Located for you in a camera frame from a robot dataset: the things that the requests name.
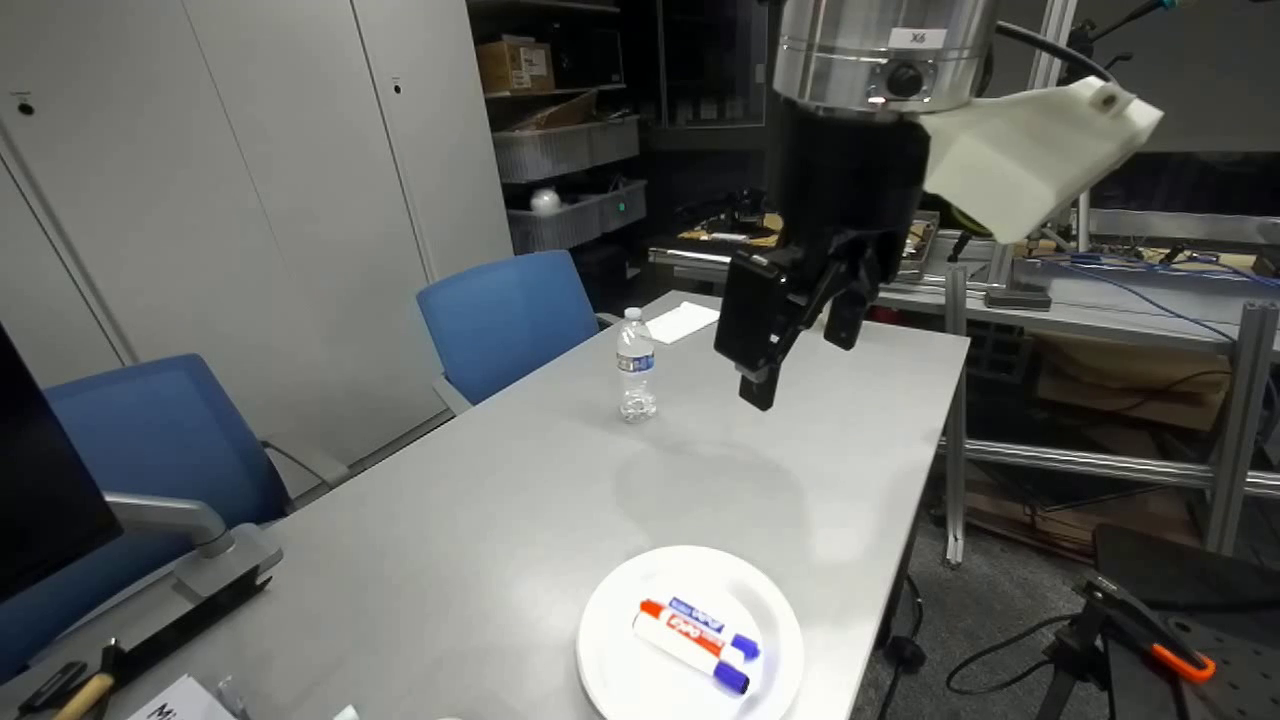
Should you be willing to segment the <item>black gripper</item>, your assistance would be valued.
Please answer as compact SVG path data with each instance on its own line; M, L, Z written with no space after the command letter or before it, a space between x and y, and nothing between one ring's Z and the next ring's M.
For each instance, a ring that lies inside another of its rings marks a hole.
M768 410L796 334L827 292L824 338L852 347L881 280L900 267L927 167L927 133L909 114L836 114L779 105L771 133L771 201L779 250L729 264L717 353L735 363L742 397Z

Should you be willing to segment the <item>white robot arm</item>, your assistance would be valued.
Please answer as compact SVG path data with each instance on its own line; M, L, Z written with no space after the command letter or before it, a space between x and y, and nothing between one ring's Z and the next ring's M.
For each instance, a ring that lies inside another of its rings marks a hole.
M973 105L988 38L992 0L784 0L771 63L784 233L733 254L717 324L756 410L776 405L811 324L836 347L861 338L925 201L925 118Z

